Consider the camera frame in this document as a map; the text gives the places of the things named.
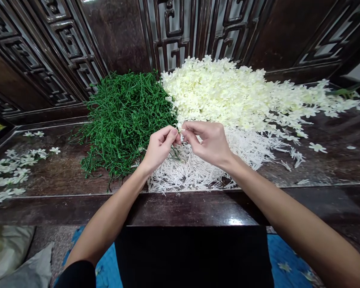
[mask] carved wooden panel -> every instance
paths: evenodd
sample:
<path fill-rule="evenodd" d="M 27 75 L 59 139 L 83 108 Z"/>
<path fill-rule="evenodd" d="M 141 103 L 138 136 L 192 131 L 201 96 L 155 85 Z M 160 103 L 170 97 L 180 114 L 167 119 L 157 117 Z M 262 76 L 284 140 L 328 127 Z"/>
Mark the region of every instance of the carved wooden panel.
<path fill-rule="evenodd" d="M 51 106 L 77 103 L 6 1 L 0 2 L 0 52 L 32 82 Z"/>
<path fill-rule="evenodd" d="M 98 84 L 107 69 L 77 3 L 72 0 L 28 0 L 26 3 L 42 23 L 43 33 L 60 55 L 62 64 L 87 93 L 86 98 L 94 94 L 96 87 L 92 84 Z"/>
<path fill-rule="evenodd" d="M 360 40 L 360 0 L 338 1 L 297 66 L 331 63 L 348 58 Z"/>
<path fill-rule="evenodd" d="M 1 93 L 0 93 L 0 115 L 7 116 L 15 113 L 21 112 L 20 108 L 16 106 L 16 104 L 8 101 Z"/>
<path fill-rule="evenodd" d="M 272 0 L 141 0 L 152 66 L 180 67 L 188 56 L 248 63 Z"/>

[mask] green wire stem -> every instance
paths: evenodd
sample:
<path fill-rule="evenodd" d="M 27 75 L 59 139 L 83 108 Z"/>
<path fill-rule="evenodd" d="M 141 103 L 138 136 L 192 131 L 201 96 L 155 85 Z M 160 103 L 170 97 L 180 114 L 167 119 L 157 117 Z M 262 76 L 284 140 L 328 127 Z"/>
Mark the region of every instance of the green wire stem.
<path fill-rule="evenodd" d="M 86 102 L 90 122 L 70 137 L 70 143 L 90 144 L 81 161 L 85 178 L 100 167 L 109 172 L 110 180 L 131 174 L 135 161 L 144 158 L 150 135 L 177 122 L 156 76 L 157 72 L 111 72 L 98 84 L 98 92 Z"/>

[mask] hand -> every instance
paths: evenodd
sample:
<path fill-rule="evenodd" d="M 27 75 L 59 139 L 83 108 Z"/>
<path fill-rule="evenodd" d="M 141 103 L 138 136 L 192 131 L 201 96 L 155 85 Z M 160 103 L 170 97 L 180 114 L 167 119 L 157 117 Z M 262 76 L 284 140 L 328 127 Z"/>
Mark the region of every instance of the hand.
<path fill-rule="evenodd" d="M 149 138 L 149 145 L 143 162 L 140 166 L 148 169 L 152 173 L 168 157 L 171 145 L 181 145 L 178 130 L 170 125 L 158 130 Z"/>
<path fill-rule="evenodd" d="M 188 141 L 194 154 L 204 161 L 223 169 L 233 159 L 234 154 L 228 146 L 222 124 L 201 121 L 184 122 L 182 129 L 184 129 L 181 131 L 184 141 Z"/>

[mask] black cloth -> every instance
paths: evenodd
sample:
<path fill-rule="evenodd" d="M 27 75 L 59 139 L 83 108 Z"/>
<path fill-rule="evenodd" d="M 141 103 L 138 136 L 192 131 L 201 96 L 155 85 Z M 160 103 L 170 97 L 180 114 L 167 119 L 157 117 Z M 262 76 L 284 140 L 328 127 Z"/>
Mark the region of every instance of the black cloth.
<path fill-rule="evenodd" d="M 115 248 L 124 288 L 274 286 L 265 227 L 124 227 Z M 56 287 L 95 287 L 82 262 Z"/>
<path fill-rule="evenodd" d="M 54 288 L 95 288 L 96 273 L 91 262 L 81 260 L 72 263 L 60 275 Z"/>

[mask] pile of white flowers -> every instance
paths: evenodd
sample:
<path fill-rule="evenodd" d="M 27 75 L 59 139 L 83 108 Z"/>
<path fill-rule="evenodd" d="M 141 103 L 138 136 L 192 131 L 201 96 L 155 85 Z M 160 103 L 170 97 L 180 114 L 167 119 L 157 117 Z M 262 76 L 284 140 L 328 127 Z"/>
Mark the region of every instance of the pile of white flowers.
<path fill-rule="evenodd" d="M 302 124 L 311 124 L 310 118 L 320 111 L 337 117 L 353 107 L 360 110 L 360 100 L 328 96 L 328 80 L 315 87 L 294 86 L 285 81 L 266 82 L 265 71 L 242 66 L 225 58 L 212 61 L 188 58 L 181 68 L 172 73 L 162 73 L 162 85 L 171 97 L 178 112 L 178 127 L 184 121 L 220 122 L 245 131 L 269 132 L 277 137 L 294 141 L 307 138 Z M 290 135 L 279 127 L 289 127 Z"/>
<path fill-rule="evenodd" d="M 302 124 L 323 111 L 326 116 L 338 114 L 351 108 L 360 110 L 360 100 L 326 95 L 327 80 L 307 88 L 295 86 L 289 81 L 267 82 L 265 71 L 253 71 L 225 58 L 212 61 L 188 58 L 181 68 L 172 73 L 162 73 L 162 85 L 178 113 L 177 126 L 181 130 L 184 121 L 220 122 L 231 150 L 239 155 L 254 170 L 263 162 L 274 161 L 271 150 L 289 152 L 298 168 L 305 157 L 296 151 L 282 149 L 290 146 L 282 141 L 300 145 L 300 138 L 308 138 Z M 320 144 L 310 143 L 309 148 L 327 153 Z M 208 190 L 232 188 L 221 183 L 225 172 L 192 153 L 189 145 L 178 148 L 178 157 L 169 157 L 148 179 L 149 192 L 169 190 Z M 281 162 L 287 170 L 290 166 Z"/>
<path fill-rule="evenodd" d="M 44 133 L 38 131 L 36 133 L 26 132 L 27 137 L 43 137 Z M 39 160 L 45 160 L 50 154 L 58 154 L 58 147 L 52 147 L 50 153 L 45 149 L 29 150 L 28 152 L 18 155 L 15 150 L 7 150 L 6 157 L 0 160 L 0 203 L 4 200 L 12 198 L 14 195 L 21 195 L 26 190 L 24 188 L 16 188 L 16 185 L 24 183 L 28 180 L 30 169 L 27 166 L 33 166 Z"/>

